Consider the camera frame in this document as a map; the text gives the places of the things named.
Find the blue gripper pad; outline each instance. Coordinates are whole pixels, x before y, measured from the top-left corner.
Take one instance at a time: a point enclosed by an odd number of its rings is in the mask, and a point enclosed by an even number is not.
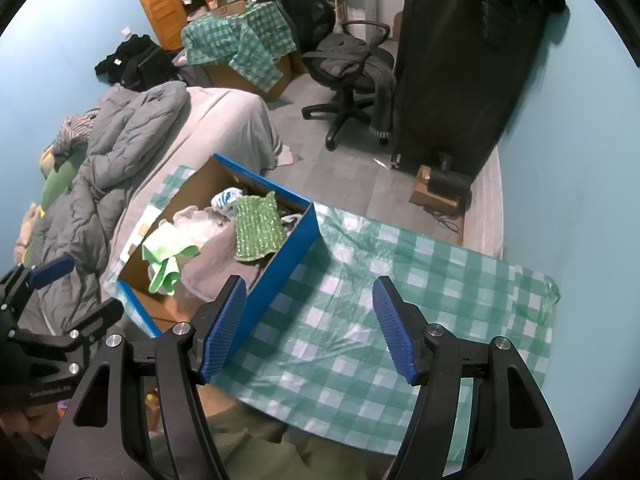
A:
[[[382,276],[373,282],[373,310],[385,336],[394,366],[409,384],[413,384],[418,377],[414,363],[414,343],[396,310],[395,303],[399,298],[388,277]]]
[[[222,369],[244,312],[245,304],[246,283],[242,278],[239,278],[231,293],[226,297],[222,311],[220,311],[204,343],[202,363],[198,370],[198,375],[204,384],[209,383]]]
[[[76,262],[71,256],[68,254],[60,256],[48,264],[33,269],[29,276],[29,286],[37,290],[50,285],[74,270],[75,266]]]

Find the gray cloth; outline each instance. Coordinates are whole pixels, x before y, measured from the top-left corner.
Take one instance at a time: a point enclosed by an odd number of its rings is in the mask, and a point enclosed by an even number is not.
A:
[[[98,110],[97,107],[92,108],[84,114],[72,115],[62,121],[56,140],[51,145],[51,155],[53,155],[56,171],[73,152],[87,145]]]
[[[318,50],[340,54],[357,54],[369,51],[369,45],[366,41],[354,38],[349,34],[329,34],[318,44]],[[342,59],[325,59],[320,64],[323,71],[337,78],[355,73],[358,67],[359,63],[356,61]],[[369,131],[379,139],[388,139],[393,124],[396,77],[386,63],[376,56],[367,57],[363,75],[369,77],[375,87]]]
[[[71,191],[41,218],[31,243],[32,264],[66,253],[76,268],[31,295],[21,328],[59,335],[98,306],[98,277],[107,266],[118,219],[186,99],[185,84],[169,82],[142,94],[121,91],[105,102]]]
[[[260,276],[261,260],[250,264],[238,262],[236,254],[236,219],[228,222],[224,229],[209,239],[200,254],[182,269],[180,281],[191,294],[204,301],[213,301],[225,285],[229,276],[237,274],[251,290]]]

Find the cardboard box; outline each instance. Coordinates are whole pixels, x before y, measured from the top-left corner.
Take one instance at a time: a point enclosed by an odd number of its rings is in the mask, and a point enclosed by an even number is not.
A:
[[[414,189],[412,190],[409,202],[446,214],[458,214],[460,199],[452,200],[428,191],[427,184],[430,173],[431,168],[429,166],[420,166],[418,175],[415,177]]]
[[[209,2],[209,9],[217,17],[226,18],[227,16],[246,12],[246,4],[244,0],[237,0],[232,3],[226,3],[226,0],[211,0]]]
[[[210,206],[212,197],[228,187],[246,187],[252,194],[261,196],[275,191],[278,203],[293,212],[302,213],[303,217],[284,245],[271,257],[264,273],[247,295],[244,313],[227,358],[238,350],[251,333],[271,301],[277,296],[308,248],[320,234],[313,202],[216,154],[187,179],[164,211],[146,230],[144,238],[158,227],[161,219],[171,221],[177,211],[190,205],[197,205],[200,209]],[[172,310],[166,307],[167,297],[151,294],[148,291],[148,263],[142,259],[142,244],[131,253],[118,277],[118,284],[145,323],[151,327],[155,336],[168,330],[178,321]]]
[[[273,102],[280,97],[284,89],[289,85],[293,78],[291,63],[289,56],[283,56],[276,63],[276,68],[282,72],[282,77],[271,90],[263,92],[256,85],[247,81],[238,72],[227,64],[206,64],[204,70],[209,75],[213,86],[218,88],[236,88],[259,95],[267,102]]]
[[[296,49],[289,54],[289,62],[291,63],[291,71],[294,74],[307,74],[309,72],[305,62],[302,61],[302,54],[300,54],[299,50]]]

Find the person's hand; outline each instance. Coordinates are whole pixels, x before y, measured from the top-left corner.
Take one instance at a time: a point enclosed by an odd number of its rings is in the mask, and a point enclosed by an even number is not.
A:
[[[5,410],[0,413],[0,428],[7,434],[34,433],[42,438],[51,438],[56,434],[60,416],[56,404],[28,406],[21,410]]]

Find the green checkered cloth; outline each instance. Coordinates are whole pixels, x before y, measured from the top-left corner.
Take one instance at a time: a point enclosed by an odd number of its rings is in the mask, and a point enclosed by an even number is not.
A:
[[[274,2],[248,2],[243,14],[218,18],[206,12],[182,30],[190,65],[226,63],[268,92],[282,78],[275,63],[296,49],[291,30]]]
[[[178,168],[152,205],[164,208],[192,173]],[[316,213],[321,238],[215,385],[303,430],[396,454],[418,388],[396,372],[372,310],[372,284],[382,274],[429,322],[456,336],[509,338],[542,385],[560,297],[552,279],[341,209],[316,203]],[[114,266],[112,275],[119,273]],[[463,380],[452,462],[462,461],[471,397],[472,382]]]

